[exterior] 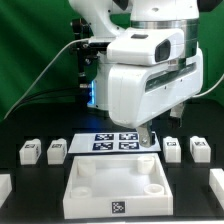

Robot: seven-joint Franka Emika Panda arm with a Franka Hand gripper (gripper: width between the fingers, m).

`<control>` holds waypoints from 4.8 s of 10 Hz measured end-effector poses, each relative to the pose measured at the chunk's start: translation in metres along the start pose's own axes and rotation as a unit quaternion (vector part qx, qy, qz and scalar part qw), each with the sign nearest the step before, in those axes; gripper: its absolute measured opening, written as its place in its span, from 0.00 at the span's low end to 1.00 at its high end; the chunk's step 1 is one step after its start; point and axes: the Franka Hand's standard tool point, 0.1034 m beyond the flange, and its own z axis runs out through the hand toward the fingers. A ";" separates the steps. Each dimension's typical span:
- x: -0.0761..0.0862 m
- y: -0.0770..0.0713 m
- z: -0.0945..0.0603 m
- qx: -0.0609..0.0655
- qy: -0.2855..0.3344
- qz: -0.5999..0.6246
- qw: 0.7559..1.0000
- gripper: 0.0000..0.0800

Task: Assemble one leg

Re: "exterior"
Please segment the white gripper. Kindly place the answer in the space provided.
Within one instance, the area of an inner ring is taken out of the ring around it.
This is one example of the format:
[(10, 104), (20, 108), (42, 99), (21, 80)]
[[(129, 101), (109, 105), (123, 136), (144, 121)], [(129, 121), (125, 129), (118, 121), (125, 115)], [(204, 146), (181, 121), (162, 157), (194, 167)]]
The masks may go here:
[(184, 69), (168, 72), (167, 68), (167, 63), (152, 67), (115, 64), (109, 72), (109, 116), (117, 125), (139, 126), (139, 143), (146, 148), (152, 146), (151, 124), (147, 121), (171, 108), (170, 116), (181, 118), (184, 101), (200, 92), (203, 83), (201, 49), (186, 60)]

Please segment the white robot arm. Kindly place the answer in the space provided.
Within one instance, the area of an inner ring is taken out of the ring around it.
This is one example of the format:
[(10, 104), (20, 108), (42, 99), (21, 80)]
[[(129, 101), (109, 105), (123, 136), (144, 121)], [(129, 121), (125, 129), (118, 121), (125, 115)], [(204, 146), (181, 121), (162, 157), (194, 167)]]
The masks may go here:
[(181, 109), (202, 88), (199, 14), (223, 0), (68, 1), (93, 32), (86, 48), (98, 67), (88, 105), (151, 146), (150, 121)]

